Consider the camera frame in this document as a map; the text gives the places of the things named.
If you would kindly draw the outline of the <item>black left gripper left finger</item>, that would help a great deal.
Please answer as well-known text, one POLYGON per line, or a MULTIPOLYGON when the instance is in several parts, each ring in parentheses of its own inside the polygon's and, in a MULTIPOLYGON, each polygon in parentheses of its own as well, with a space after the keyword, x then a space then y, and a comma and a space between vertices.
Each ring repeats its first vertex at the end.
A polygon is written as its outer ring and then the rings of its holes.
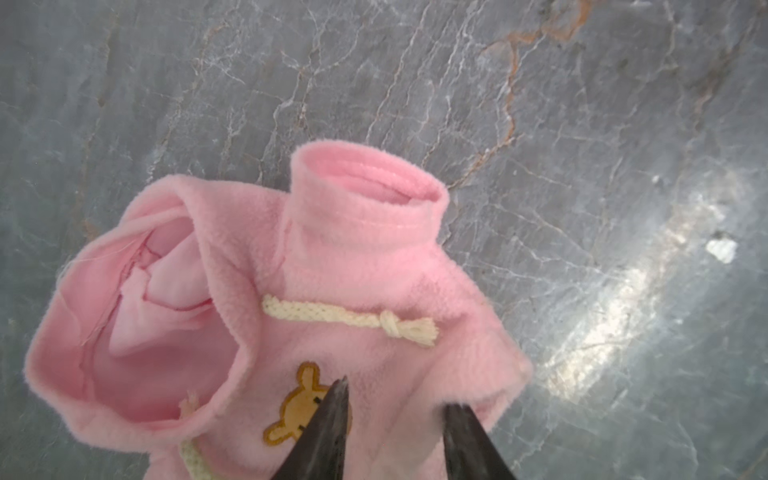
POLYGON ((342 480, 350 422, 349 385, 330 387, 272 480, 342 480))

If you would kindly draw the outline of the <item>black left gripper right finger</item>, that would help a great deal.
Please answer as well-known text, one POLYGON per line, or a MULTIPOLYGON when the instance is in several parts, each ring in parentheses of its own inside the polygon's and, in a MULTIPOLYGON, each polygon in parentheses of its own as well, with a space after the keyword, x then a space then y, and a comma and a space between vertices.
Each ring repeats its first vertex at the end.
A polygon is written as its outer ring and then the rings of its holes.
POLYGON ((443 420, 449 480, 516 480, 469 405, 445 405, 443 420))

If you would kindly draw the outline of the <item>pink fleece teddy hoodie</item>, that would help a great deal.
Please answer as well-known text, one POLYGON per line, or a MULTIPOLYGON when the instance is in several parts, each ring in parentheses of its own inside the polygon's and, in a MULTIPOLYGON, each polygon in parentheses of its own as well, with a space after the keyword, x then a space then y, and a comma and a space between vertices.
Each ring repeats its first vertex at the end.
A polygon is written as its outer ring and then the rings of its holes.
POLYGON ((334 381, 349 479, 442 479, 442 408, 491 428, 532 366, 440 247, 449 203, 386 152, 315 141, 291 187, 167 176, 59 279, 25 377, 150 479, 267 479, 334 381))

